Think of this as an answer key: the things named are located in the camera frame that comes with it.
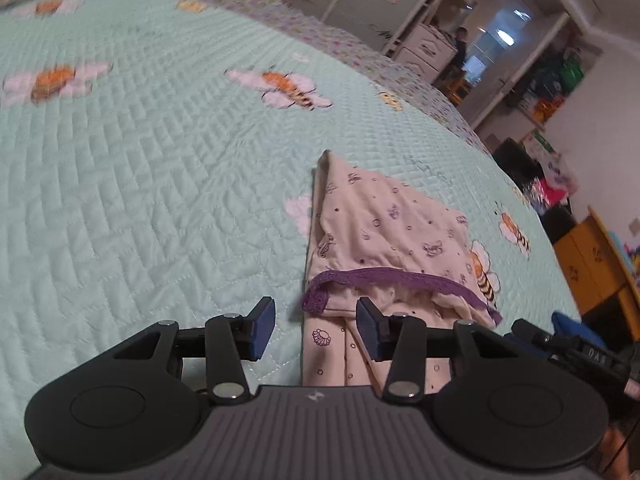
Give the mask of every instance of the pink fabric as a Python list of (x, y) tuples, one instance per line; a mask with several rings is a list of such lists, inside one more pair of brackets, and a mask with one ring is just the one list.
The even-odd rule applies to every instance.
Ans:
[[(324, 152), (307, 254), (303, 383), (382, 389), (389, 363), (370, 361), (360, 339), (355, 305), (361, 296), (387, 315), (406, 312), (428, 326), (473, 319), (494, 327), (499, 315), (492, 312), (492, 319), (487, 310), (467, 247), (460, 211)], [(427, 393), (449, 379), (448, 360), (427, 360)]]

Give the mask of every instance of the person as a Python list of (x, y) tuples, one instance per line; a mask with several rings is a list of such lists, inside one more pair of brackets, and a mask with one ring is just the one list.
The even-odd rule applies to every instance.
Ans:
[(458, 27), (456, 30), (456, 55), (449, 63), (449, 67), (456, 67), (462, 70), (466, 61), (466, 37), (468, 32), (465, 27)]
[(468, 32), (465, 27), (458, 27), (456, 29), (455, 45), (456, 55), (451, 59), (449, 64), (440, 73), (439, 81), (446, 81), (455, 78), (462, 71), (462, 66), (466, 61), (466, 36)]

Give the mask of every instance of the blue object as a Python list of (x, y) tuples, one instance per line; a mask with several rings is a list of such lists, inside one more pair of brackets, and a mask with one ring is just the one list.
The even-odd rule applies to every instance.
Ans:
[(267, 343), (276, 325), (275, 301), (265, 296), (254, 306), (247, 319), (255, 321), (251, 333), (249, 353), (253, 359), (258, 360), (264, 354), (264, 349), (267, 348)]
[(602, 338), (591, 330), (591, 328), (579, 321), (576, 321), (575, 319), (571, 319), (562, 312), (554, 312), (551, 315), (551, 323), (553, 324), (557, 335), (579, 335), (597, 346), (601, 346), (603, 348), (607, 347)]
[(378, 321), (383, 317), (382, 313), (378, 311), (380, 316), (376, 319), (375, 311), (368, 310), (364, 301), (370, 301), (368, 298), (360, 298), (356, 303), (356, 327), (360, 338), (364, 343), (369, 357), (374, 361), (381, 361), (382, 355), (380, 352), (380, 334), (378, 333)]

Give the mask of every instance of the mint green quilt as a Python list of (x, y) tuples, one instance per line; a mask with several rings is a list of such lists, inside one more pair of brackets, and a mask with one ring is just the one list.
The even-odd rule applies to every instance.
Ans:
[(276, 329), (246, 373), (298, 382), (305, 216), (326, 149), (465, 213), (500, 332), (576, 314), (536, 214), (491, 158), (306, 44), (177, 3), (0, 11), (3, 479), (37, 464), (29, 398), (160, 319), (201, 326), (273, 296)]

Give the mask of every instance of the cabinet handle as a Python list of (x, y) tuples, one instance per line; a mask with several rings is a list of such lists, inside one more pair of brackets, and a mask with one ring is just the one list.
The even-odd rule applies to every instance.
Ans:
[(591, 254), (593, 255), (593, 259), (598, 264), (602, 263), (602, 261), (604, 260), (604, 258), (602, 257), (602, 249), (599, 247), (591, 248)]
[(578, 269), (574, 266), (569, 266), (569, 279), (574, 282), (578, 281)]

